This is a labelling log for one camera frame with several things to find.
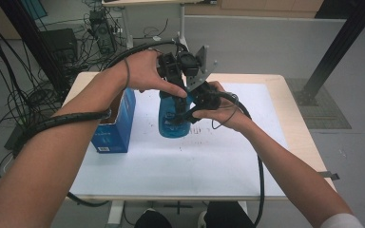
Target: blue bottle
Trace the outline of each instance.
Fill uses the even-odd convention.
[[[180,138],[186,136],[189,132],[191,123],[183,121],[181,123],[174,123],[176,118],[176,107],[174,106],[174,100],[171,96],[164,97],[162,92],[160,93],[160,108],[159,108],[159,132],[166,138]],[[185,112],[189,110],[191,105],[191,99],[186,99]]]

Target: hand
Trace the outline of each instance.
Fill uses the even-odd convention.
[[[143,90],[158,89],[179,97],[186,97],[186,92],[179,86],[163,80],[156,69],[157,57],[161,53],[156,50],[144,50],[128,56],[128,87]]]
[[[210,82],[220,92],[225,92],[219,82]],[[221,106],[217,110],[199,110],[192,113],[195,118],[207,118],[215,120],[226,127],[239,130],[242,120],[248,119],[241,110],[233,103],[221,98]]]

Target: table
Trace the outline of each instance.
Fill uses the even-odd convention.
[[[125,36],[126,36],[126,47],[132,48],[133,47],[133,37],[130,33],[130,25],[129,25],[129,13],[127,7],[134,8],[135,10],[139,10],[137,16],[142,15],[142,19],[140,22],[144,21],[144,18],[148,16],[148,13],[153,11],[155,14],[149,14],[150,16],[156,15],[164,15],[170,9],[163,9],[166,8],[165,5],[180,5],[179,16],[180,16],[180,32],[178,33],[180,43],[187,46],[184,36],[184,3],[196,3],[200,2],[201,0],[118,0],[112,2],[105,2],[103,1],[102,4],[104,7],[111,8],[111,7],[118,7],[121,9],[123,22],[124,22],[124,29],[125,29]]]
[[[95,74],[95,72],[81,73],[66,102],[79,93]],[[240,84],[250,85],[257,94],[252,94],[254,91],[234,92],[240,93],[238,93],[240,100],[247,106],[254,121],[316,171],[326,171],[282,76],[212,74],[208,81],[214,80],[222,82],[226,88],[237,89],[236,86]],[[250,152],[252,147],[246,139],[241,139],[239,133],[224,127],[220,130],[211,130],[210,122],[207,123],[206,120],[191,126],[191,134],[195,138],[190,135],[178,140],[163,138],[157,130],[158,107],[155,104],[160,101],[158,93],[148,91],[147,94],[149,97],[145,100],[144,95],[136,93],[137,106],[128,153],[98,154],[90,145],[70,189],[72,193],[84,199],[98,200],[257,200],[259,198],[256,156]],[[246,99],[247,94],[248,97],[257,97],[253,99],[256,102],[248,104],[247,101],[252,101]],[[265,108],[271,107],[272,109],[268,110],[275,111],[265,112]],[[241,151],[243,146],[245,146],[244,153]],[[235,156],[222,154],[223,151],[232,151],[232,148]],[[267,200],[285,199],[267,171],[265,189]]]

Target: blue box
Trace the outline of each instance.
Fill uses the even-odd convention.
[[[126,153],[135,112],[135,92],[127,88],[111,104],[111,117],[100,122],[91,139],[99,153]]]

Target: gray sleeve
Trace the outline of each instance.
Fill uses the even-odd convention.
[[[337,214],[326,219],[321,228],[363,228],[363,225],[353,215]]]

